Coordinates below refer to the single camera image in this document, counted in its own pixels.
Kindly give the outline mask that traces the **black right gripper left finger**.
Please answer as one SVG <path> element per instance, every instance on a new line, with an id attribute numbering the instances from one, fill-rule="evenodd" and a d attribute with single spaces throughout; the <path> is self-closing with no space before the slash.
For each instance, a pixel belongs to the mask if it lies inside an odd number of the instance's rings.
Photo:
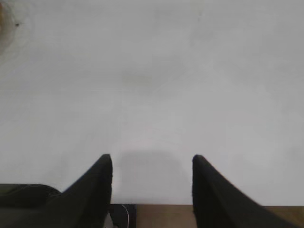
<path id="1" fill-rule="evenodd" d="M 47 228 L 102 228 L 111 201 L 113 165 L 102 155 L 76 182 L 47 205 Z"/>

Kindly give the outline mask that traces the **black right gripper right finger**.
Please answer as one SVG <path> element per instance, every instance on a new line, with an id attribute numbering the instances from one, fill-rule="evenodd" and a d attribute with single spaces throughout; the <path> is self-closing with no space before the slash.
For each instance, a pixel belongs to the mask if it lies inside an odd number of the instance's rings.
<path id="1" fill-rule="evenodd" d="M 192 160 L 192 204 L 199 228 L 295 227 L 254 202 L 198 154 Z"/>

